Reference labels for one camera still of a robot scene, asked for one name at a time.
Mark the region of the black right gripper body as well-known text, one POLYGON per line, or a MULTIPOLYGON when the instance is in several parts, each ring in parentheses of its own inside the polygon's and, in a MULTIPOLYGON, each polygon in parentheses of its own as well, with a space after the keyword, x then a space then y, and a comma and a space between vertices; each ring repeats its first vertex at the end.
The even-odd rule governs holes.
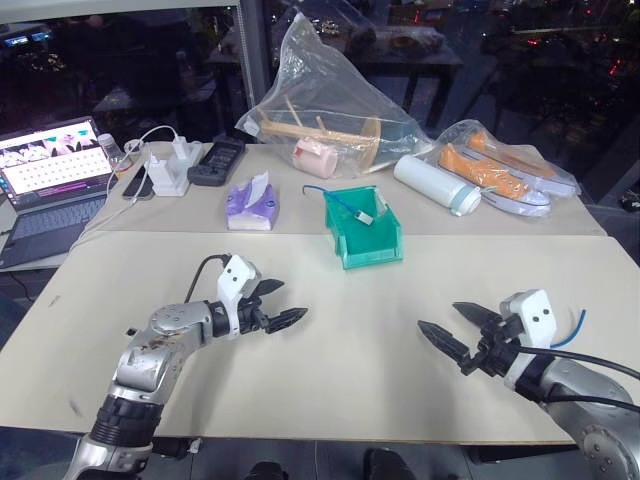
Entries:
POLYGON ((517 337, 521 334, 521 321, 518 318, 487 321, 480 332, 478 351, 464 362, 462 374, 468 376, 481 370, 490 377, 504 377, 518 355, 515 347, 520 345, 517 337))

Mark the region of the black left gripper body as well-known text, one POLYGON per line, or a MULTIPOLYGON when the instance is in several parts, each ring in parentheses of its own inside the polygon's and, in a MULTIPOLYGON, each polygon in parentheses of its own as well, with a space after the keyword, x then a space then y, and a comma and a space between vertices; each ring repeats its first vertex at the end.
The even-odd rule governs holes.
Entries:
POLYGON ((239 334, 245 335, 258 330, 267 334, 274 332, 271 319, 261 310, 260 296, 242 298, 238 304, 239 334))

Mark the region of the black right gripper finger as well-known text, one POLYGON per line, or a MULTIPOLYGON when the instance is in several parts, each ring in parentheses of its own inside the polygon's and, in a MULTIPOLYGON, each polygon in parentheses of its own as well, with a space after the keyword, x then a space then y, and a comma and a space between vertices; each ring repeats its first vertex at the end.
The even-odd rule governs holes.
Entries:
POLYGON ((418 321, 418 328, 423 336, 441 353, 456 362, 458 366, 466 366, 471 361, 469 348, 457 340, 448 330, 436 323, 418 321))
POLYGON ((466 320, 479 329, 495 328, 501 324, 501 315, 473 302, 454 302, 452 304, 466 320))

